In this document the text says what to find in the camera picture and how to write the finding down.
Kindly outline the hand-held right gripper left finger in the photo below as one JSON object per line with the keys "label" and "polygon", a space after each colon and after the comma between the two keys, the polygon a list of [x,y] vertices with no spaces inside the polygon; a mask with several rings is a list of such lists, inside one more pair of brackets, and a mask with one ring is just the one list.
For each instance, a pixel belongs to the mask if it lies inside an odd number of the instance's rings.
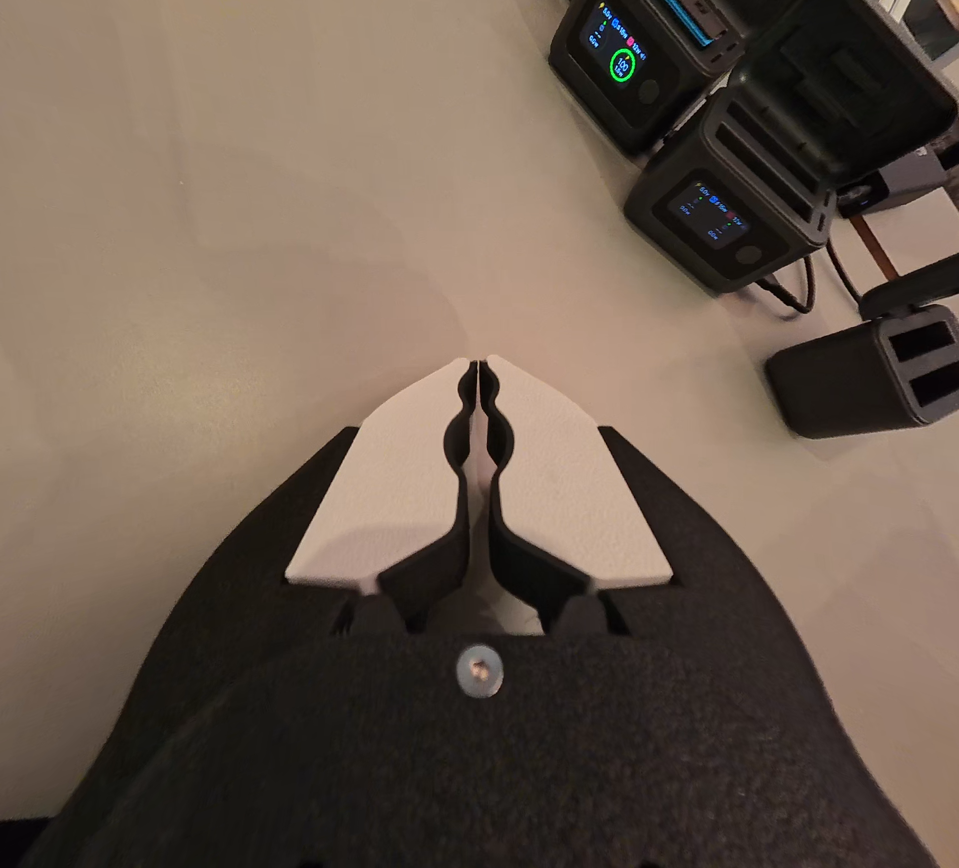
{"label": "hand-held right gripper left finger", "polygon": [[285,570],[292,584],[443,597],[469,563],[477,364],[456,358],[361,424]]}

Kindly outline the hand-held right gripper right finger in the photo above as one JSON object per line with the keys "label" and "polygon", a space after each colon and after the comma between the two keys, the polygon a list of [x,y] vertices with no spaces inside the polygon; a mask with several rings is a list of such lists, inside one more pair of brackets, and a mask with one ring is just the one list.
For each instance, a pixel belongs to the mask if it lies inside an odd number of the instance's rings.
{"label": "hand-held right gripper right finger", "polygon": [[670,582],[673,570],[596,421],[557,389],[490,355],[488,428],[498,510],[508,536],[585,577],[587,591]]}

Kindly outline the black charging hub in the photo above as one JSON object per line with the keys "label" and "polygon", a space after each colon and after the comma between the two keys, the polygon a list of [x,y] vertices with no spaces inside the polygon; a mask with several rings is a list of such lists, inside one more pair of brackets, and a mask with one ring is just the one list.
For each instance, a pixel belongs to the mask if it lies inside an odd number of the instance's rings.
{"label": "black charging hub", "polygon": [[883,212],[944,189],[957,203],[958,137],[921,147],[879,170],[881,199],[874,212]]}

